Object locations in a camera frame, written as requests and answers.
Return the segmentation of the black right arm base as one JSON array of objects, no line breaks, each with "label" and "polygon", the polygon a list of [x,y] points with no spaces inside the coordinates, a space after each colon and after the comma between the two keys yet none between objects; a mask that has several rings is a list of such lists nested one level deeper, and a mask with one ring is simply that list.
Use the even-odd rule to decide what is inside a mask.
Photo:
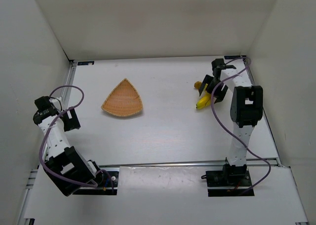
[{"label": "black right arm base", "polygon": [[254,196],[249,171],[241,175],[226,175],[224,171],[206,171],[201,176],[207,183],[208,197]]}]

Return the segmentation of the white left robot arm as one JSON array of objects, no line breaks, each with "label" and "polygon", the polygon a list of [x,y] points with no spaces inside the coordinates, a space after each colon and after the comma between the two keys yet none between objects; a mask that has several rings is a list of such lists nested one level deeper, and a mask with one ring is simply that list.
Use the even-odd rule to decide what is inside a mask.
[{"label": "white left robot arm", "polygon": [[82,185],[62,180],[84,183],[86,187],[96,187],[96,172],[100,169],[94,161],[87,161],[69,144],[65,132],[79,129],[80,123],[74,109],[62,116],[61,98],[42,96],[35,100],[37,111],[33,122],[47,136],[46,143],[40,153],[43,168],[49,178],[65,195],[69,196],[82,188]]}]

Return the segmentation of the yellow fake banana bunch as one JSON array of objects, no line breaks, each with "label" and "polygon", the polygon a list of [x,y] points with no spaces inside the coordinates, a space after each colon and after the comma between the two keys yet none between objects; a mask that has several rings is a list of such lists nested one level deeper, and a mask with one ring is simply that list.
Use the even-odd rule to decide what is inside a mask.
[{"label": "yellow fake banana bunch", "polygon": [[[199,87],[201,87],[201,85],[202,85],[202,82],[197,81],[194,83],[194,88],[198,90]],[[204,87],[204,92],[205,92],[204,96],[196,103],[196,110],[201,110],[211,104],[211,94],[206,91],[207,87],[208,87],[208,84],[206,84]]]}]

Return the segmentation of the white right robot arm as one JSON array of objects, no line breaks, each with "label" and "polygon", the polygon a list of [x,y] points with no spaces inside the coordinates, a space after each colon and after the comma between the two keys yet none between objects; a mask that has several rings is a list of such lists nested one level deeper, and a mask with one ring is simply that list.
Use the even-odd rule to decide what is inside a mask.
[{"label": "white right robot arm", "polygon": [[209,187],[250,185],[246,165],[250,136],[263,117],[263,89],[244,78],[231,62],[216,58],[211,62],[212,75],[194,84],[201,99],[196,103],[200,110],[222,102],[228,90],[233,93],[230,117],[233,122],[233,139],[222,170],[207,171],[203,176]]}]

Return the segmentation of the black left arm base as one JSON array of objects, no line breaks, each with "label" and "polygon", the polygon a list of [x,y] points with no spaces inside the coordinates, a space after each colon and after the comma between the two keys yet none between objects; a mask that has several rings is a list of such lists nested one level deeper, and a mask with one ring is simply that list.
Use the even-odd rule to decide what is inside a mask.
[{"label": "black left arm base", "polygon": [[101,167],[105,172],[100,172],[97,175],[97,188],[80,188],[73,195],[102,195],[102,196],[116,196],[118,193],[119,183],[119,167]]}]

